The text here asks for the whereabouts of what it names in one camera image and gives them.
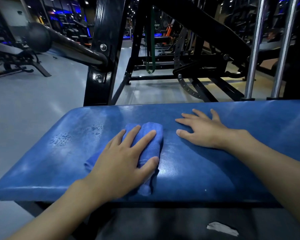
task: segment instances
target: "green resistance band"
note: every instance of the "green resistance band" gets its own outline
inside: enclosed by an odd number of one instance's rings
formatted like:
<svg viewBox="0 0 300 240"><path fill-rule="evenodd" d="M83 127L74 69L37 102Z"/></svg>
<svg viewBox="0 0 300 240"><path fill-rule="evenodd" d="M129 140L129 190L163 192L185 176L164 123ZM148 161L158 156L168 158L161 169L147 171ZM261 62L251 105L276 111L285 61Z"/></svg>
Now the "green resistance band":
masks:
<svg viewBox="0 0 300 240"><path fill-rule="evenodd" d="M148 47L148 42L145 43L145 69L149 74L152 74L156 70L156 53L155 53L155 12L153 7L151 7L151 57L152 57L152 71L149 70L149 56L147 52L147 47ZM144 34L145 34L145 40L147 39L148 33L147 29L144 29Z"/></svg>

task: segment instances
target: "folded blue towel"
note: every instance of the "folded blue towel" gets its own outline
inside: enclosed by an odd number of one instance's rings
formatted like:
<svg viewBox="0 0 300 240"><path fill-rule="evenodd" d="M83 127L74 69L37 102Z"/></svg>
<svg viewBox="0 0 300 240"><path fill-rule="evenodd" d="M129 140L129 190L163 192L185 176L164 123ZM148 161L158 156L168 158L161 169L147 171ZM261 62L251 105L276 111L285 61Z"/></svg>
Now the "folded blue towel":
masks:
<svg viewBox="0 0 300 240"><path fill-rule="evenodd" d="M122 140L127 136L127 133L131 131L137 124L127 124L125 127L126 133L124 134ZM148 122L141 126L140 131L136 135L136 137L133 140L133 143L131 146L134 146L142 137L144 137L147 133L149 133L152 130L156 130L156 135L150 141L150 143L146 146L146 148L143 150L143 152L140 155L139 161L138 161L138 168L141 168L151 157L159 157L160 156L160 144L162 142L163 138L163 127L160 124ZM93 166L95 165L98 157L104 150L103 146L101 149L99 149L94 155L92 155L85 163L84 166L89 171L92 170ZM151 194L151 188L150 188L150 179L146 181L143 185L140 186L138 189L138 193L142 196L149 196Z"/></svg>

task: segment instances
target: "person's left hand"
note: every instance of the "person's left hand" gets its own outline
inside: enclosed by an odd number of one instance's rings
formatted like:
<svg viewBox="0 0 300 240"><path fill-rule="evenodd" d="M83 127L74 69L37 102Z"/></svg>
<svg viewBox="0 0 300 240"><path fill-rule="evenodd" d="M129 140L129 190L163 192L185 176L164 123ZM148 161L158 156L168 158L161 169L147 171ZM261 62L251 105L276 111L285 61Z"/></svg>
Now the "person's left hand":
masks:
<svg viewBox="0 0 300 240"><path fill-rule="evenodd" d="M125 130L120 131L106 145L92 171L83 179L103 203L123 197L147 181L159 163L158 157L152 157L140 169L137 168L141 152L156 135L156 131L152 130L131 147L140 128L140 125L134 127L122 142Z"/></svg>

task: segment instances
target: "floor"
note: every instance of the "floor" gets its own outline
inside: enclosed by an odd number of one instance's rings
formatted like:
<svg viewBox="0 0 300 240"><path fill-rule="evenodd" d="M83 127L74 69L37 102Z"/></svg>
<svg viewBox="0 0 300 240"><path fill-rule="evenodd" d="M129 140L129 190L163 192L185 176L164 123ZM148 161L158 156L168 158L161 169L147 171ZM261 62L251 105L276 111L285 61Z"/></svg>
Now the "floor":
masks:
<svg viewBox="0 0 300 240"><path fill-rule="evenodd" d="M131 48L124 42L115 90L123 79ZM64 58L40 55L45 78L38 71L0 78L0 178L41 136L69 110L84 101L88 67ZM153 75L170 74L156 71ZM143 76L145 72L134 72ZM245 82L232 85L244 92ZM220 101L230 99L214 84L208 89ZM272 89L271 77L257 72L253 97L264 100ZM125 86L117 104L202 102L188 95L177 80L133 81ZM0 202L0 239L19 229L32 216L13 202ZM212 221L235 226L237 239L300 239L300 226L284 209L121 209L106 225L98 239L225 239L206 230Z"/></svg>

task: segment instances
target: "blue leather upholstery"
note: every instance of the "blue leather upholstery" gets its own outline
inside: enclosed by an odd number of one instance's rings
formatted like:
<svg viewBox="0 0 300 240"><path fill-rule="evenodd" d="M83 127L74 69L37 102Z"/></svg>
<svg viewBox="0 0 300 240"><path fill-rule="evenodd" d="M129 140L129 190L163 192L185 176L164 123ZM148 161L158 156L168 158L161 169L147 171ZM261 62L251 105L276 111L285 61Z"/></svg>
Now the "blue leather upholstery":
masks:
<svg viewBox="0 0 300 240"><path fill-rule="evenodd" d="M118 201L275 202L236 158L176 135L178 128L191 131L174 119L192 108L209 116L213 108L226 126L247 129L261 142L300 161L300 100L81 107L63 116L0 179L0 201L57 200L72 182L87 175L85 160L126 124L151 121L164 127L153 194Z"/></svg>

